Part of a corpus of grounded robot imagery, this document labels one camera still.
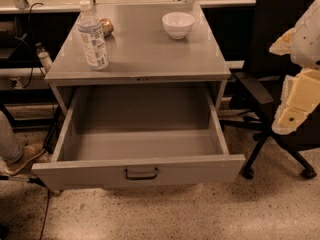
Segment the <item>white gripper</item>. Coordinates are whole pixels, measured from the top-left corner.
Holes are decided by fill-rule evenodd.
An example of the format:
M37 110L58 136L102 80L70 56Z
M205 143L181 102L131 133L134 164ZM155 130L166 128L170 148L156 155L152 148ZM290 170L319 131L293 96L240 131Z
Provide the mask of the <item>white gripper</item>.
M279 56L290 53L291 61L303 67L295 77L285 77L272 123L275 133L287 135L320 104L320 71L316 70L320 68L320 0L314 0L294 29L279 37L269 52Z

